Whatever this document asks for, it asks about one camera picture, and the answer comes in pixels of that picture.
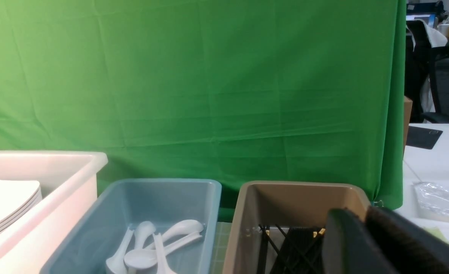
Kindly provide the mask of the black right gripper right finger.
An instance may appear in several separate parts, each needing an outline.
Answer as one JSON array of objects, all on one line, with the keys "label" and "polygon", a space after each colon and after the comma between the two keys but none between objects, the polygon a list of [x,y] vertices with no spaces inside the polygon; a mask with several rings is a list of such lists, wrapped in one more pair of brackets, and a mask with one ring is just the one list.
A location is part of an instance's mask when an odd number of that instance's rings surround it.
[{"label": "black right gripper right finger", "polygon": [[370,207],[365,225],[400,274],[449,274],[449,244],[405,217],[387,208]]}]

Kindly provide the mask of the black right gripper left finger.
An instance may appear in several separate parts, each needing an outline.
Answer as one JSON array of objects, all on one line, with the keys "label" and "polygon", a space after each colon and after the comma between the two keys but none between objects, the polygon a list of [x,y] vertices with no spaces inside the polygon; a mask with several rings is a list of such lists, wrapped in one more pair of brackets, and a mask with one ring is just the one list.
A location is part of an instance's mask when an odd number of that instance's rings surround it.
[{"label": "black right gripper left finger", "polygon": [[325,228],[321,251],[325,274],[398,273],[350,210],[329,210]]}]

